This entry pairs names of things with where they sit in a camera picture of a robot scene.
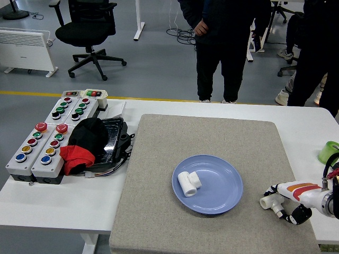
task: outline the hand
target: hand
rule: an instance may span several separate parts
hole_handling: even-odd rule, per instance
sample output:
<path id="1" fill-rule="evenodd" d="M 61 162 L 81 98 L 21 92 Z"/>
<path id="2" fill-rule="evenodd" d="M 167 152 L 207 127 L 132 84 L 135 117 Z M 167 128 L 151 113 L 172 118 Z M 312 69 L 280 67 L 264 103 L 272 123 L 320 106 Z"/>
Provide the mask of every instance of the hand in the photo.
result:
<path id="1" fill-rule="evenodd" d="M 197 36 L 202 36 L 204 34 L 206 34 L 208 31 L 208 27 L 207 25 L 204 23 L 203 20 L 201 20 L 197 26 L 194 28 L 194 32 Z"/>

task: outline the person's leg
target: person's leg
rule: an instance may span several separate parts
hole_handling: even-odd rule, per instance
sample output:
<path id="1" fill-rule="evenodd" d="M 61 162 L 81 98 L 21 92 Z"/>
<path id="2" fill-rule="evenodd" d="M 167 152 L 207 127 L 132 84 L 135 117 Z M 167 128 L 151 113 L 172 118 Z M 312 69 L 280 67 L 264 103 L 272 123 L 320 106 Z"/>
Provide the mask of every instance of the person's leg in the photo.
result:
<path id="1" fill-rule="evenodd" d="M 214 46 L 196 42 L 197 49 L 197 84 L 199 100 L 211 99 L 213 74 L 219 64 L 219 53 Z"/>
<path id="2" fill-rule="evenodd" d="M 221 46 L 221 74 L 224 77 L 224 100 L 234 102 L 243 80 L 246 62 L 247 41 Z"/>
<path id="3" fill-rule="evenodd" d="M 296 77 L 288 106 L 304 106 L 326 73 L 322 52 L 302 49 L 297 64 Z"/>
<path id="4" fill-rule="evenodd" d="M 287 53 L 293 53 L 293 47 L 295 45 L 295 36 L 296 36 L 296 30 L 298 27 L 298 20 L 300 19 L 299 15 L 294 14 L 290 18 L 287 24 L 287 30 L 286 30 L 286 52 Z"/>
<path id="5" fill-rule="evenodd" d="M 327 74 L 326 84 L 322 92 L 322 96 L 319 100 L 319 107 L 327 109 L 333 117 L 335 117 L 339 110 L 339 73 L 338 73 L 338 64 L 335 68 L 331 67 L 330 71 Z"/>

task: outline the white table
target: white table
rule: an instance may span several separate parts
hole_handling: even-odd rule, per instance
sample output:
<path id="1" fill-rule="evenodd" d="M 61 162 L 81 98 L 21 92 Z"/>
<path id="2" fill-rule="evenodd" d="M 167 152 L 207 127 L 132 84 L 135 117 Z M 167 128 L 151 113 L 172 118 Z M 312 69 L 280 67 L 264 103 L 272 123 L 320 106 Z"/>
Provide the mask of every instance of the white table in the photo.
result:
<path id="1" fill-rule="evenodd" d="M 109 106 L 121 103 L 108 101 Z M 127 100 L 122 116 L 129 134 L 136 132 L 145 113 L 271 121 L 295 178 L 317 184 L 324 169 L 317 154 L 327 141 L 339 141 L 339 125 L 323 108 Z M 127 163 L 109 177 L 68 176 L 60 185 L 29 186 L 9 177 L 0 192 L 0 226 L 80 233 L 85 240 L 83 253 L 94 253 L 98 234 L 111 233 L 126 170 Z M 339 244 L 337 219 L 313 210 L 310 220 L 319 244 Z"/>

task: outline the control panel box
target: control panel box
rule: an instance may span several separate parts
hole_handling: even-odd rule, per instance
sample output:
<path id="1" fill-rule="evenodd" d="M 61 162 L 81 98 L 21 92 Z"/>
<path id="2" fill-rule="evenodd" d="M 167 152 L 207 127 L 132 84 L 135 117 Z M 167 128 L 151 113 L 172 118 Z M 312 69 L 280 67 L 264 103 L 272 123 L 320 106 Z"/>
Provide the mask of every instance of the control panel box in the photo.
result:
<path id="1" fill-rule="evenodd" d="M 34 182 L 32 166 L 40 154 L 41 149 L 55 130 L 55 126 L 46 123 L 38 123 L 31 131 L 14 156 L 6 165 L 7 171 L 15 180 Z"/>
<path id="2" fill-rule="evenodd" d="M 105 90 L 98 89 L 86 89 L 85 91 L 81 91 L 82 98 L 95 98 L 99 103 L 99 110 L 105 111 L 108 107 L 107 97 L 108 93 Z"/>
<path id="3" fill-rule="evenodd" d="M 83 119 L 96 117 L 95 112 L 97 111 L 97 108 L 98 101 L 96 99 L 80 99 L 75 104 L 64 123 L 76 126 Z"/>
<path id="4" fill-rule="evenodd" d="M 45 122 L 48 124 L 65 123 L 68 116 L 73 112 L 74 108 L 80 104 L 80 98 L 65 97 L 58 100 L 53 110 L 48 114 Z"/>
<path id="5" fill-rule="evenodd" d="M 42 184 L 60 184 L 64 173 L 61 170 L 64 160 L 60 156 L 60 147 L 68 144 L 74 126 L 68 126 L 67 131 L 55 130 L 50 136 L 32 167 L 37 181 Z"/>

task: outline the black office chair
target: black office chair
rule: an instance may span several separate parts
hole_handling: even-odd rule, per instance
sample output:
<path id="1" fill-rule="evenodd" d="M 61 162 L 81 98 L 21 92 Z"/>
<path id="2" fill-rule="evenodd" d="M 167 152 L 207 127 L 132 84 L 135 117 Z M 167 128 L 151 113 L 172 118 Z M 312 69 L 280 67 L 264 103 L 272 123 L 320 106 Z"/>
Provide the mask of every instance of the black office chair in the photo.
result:
<path id="1" fill-rule="evenodd" d="M 84 60 L 68 70 L 71 78 L 75 77 L 74 70 L 93 62 L 106 81 L 107 76 L 102 72 L 98 60 L 120 61 L 123 66 L 127 64 L 122 58 L 107 56 L 105 49 L 98 52 L 93 50 L 94 45 L 103 43 L 108 36 L 115 34 L 113 9 L 116 3 L 109 3 L 109 0 L 68 0 L 71 22 L 67 24 L 64 24 L 59 4 L 60 0 L 52 0 L 49 4 L 55 9 L 61 25 L 55 32 L 56 37 L 66 44 L 84 47 L 88 53 L 73 55 L 75 62 L 79 62 L 79 58 Z"/>

